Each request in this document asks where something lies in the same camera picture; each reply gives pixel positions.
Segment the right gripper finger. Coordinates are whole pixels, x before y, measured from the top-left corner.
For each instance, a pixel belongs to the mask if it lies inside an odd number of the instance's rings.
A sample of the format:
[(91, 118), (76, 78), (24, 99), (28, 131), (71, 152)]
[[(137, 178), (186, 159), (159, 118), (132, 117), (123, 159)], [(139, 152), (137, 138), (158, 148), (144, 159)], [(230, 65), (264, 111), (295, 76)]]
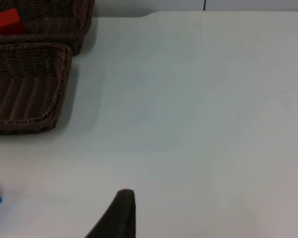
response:
[(136, 200), (131, 189), (119, 190), (86, 238), (135, 238)]

